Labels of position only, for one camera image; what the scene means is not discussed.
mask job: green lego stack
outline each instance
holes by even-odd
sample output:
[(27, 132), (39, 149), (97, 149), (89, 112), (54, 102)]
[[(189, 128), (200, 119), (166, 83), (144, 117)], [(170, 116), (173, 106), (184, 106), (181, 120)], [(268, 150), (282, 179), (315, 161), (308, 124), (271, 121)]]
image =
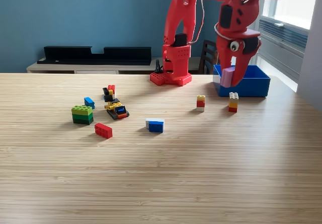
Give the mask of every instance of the green lego stack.
[(90, 125), (94, 121), (92, 107), (74, 106), (71, 114), (73, 123)]

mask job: wire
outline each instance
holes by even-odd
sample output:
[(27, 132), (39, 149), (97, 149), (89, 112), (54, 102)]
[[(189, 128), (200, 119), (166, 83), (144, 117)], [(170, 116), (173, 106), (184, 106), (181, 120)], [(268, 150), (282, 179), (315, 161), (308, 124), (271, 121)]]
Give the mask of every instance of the wire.
[(194, 43), (196, 43), (198, 41), (202, 26), (203, 26), (203, 22), (204, 22), (204, 19), (205, 19), (205, 9), (203, 7), (203, 0), (200, 0), (200, 2), (201, 2), (201, 7), (202, 7), (202, 21), (201, 21), (201, 24), (200, 24), (200, 27), (199, 27), (199, 30), (198, 30), (197, 38), (194, 41), (189, 42), (187, 45), (192, 45), (192, 44), (194, 44)]
[(226, 37), (226, 36), (223, 36), (223, 35), (218, 31), (217, 26), (218, 26), (218, 23), (216, 23), (216, 25), (215, 25), (215, 31), (216, 31), (216, 33), (218, 34), (218, 36), (220, 36), (221, 38), (227, 39), (227, 40), (232, 40), (232, 39), (230, 39), (230, 38), (228, 38), (228, 37)]

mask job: blue and white lego brick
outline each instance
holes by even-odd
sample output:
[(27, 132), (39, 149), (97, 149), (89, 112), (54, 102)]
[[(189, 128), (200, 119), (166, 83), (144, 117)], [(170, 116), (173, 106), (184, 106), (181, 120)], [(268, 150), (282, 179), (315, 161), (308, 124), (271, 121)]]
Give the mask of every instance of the blue and white lego brick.
[(164, 119), (158, 119), (158, 118), (147, 118), (145, 120), (145, 127), (146, 129), (149, 129), (149, 123), (150, 122), (163, 122), (163, 124), (165, 124), (165, 120)]
[(164, 122), (149, 122), (149, 131), (150, 132), (163, 132), (165, 129), (165, 123)]

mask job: window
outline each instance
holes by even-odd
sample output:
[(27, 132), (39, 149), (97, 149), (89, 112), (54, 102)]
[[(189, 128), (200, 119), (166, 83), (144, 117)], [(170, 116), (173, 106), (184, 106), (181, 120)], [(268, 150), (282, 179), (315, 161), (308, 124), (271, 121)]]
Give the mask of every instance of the window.
[(310, 29), (315, 0), (265, 0), (263, 16)]

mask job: black object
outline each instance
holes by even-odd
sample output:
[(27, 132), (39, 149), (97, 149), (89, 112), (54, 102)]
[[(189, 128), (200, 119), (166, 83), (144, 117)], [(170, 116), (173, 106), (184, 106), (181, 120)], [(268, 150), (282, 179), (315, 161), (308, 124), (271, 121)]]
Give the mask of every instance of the black object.
[(45, 60), (38, 64), (150, 65), (151, 47), (105, 47), (104, 54), (92, 54), (91, 46), (46, 46)]
[(126, 113), (125, 106), (115, 107), (115, 112), (116, 112), (118, 115), (121, 115), (121, 114)]
[(118, 119), (118, 114), (115, 111), (113, 110), (106, 110), (106, 111), (114, 120)]
[(104, 92), (104, 95), (105, 96), (108, 96), (110, 93), (109, 93), (109, 90), (107, 90), (107, 87), (104, 87), (103, 88), (103, 92)]
[(154, 72), (155, 73), (162, 73), (163, 72), (162, 68), (163, 68), (163, 66), (160, 67), (160, 61), (157, 59), (155, 61), (155, 70), (154, 70)]
[(259, 43), (258, 37), (246, 38), (244, 39), (245, 48), (243, 50), (243, 54), (249, 54), (253, 52)]
[(204, 40), (199, 63), (199, 74), (205, 73), (205, 66), (207, 69), (206, 74), (212, 74), (214, 64), (220, 64), (216, 43), (209, 40)]
[(113, 101), (113, 95), (105, 95), (104, 96), (105, 102), (112, 102)]
[(221, 8), (221, 13), (220, 13), (220, 26), (223, 27), (224, 29), (229, 29), (230, 28), (230, 23), (231, 23), (231, 17), (232, 17), (232, 6), (229, 5), (224, 5)]
[(118, 103), (118, 102), (120, 102), (119, 99), (114, 98), (113, 101), (111, 102), (111, 104), (113, 105), (114, 103)]
[(186, 34), (176, 34), (175, 35), (175, 42), (172, 47), (181, 47), (187, 45), (187, 35)]

